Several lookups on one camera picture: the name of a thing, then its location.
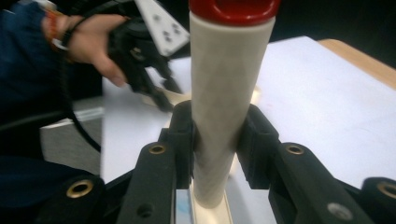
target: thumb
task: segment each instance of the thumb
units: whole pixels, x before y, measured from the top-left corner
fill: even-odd
[[[121,87],[126,83],[126,77],[121,69],[106,55],[97,57],[93,62],[93,66],[95,66],[103,77],[106,77],[114,85]]]

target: textured white cylinder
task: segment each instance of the textured white cylinder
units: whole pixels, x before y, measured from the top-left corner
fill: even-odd
[[[194,195],[203,207],[217,206],[224,195],[274,23],[227,26],[190,13]]]

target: bottle cap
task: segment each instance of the bottle cap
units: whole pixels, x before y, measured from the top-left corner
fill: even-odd
[[[190,0],[190,11],[205,20],[229,25],[255,25],[275,16],[280,0]]]

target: person's hand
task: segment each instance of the person's hand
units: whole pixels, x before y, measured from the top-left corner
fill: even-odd
[[[81,17],[61,16],[58,27],[65,30],[76,24]],[[91,63],[116,86],[126,82],[125,75],[120,68],[107,56],[108,34],[126,19],[120,15],[94,15],[80,24],[74,31],[68,44],[69,59],[77,63]]]

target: white bottle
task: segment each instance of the white bottle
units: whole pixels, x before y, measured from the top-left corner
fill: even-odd
[[[217,206],[279,0],[190,0],[194,196]]]

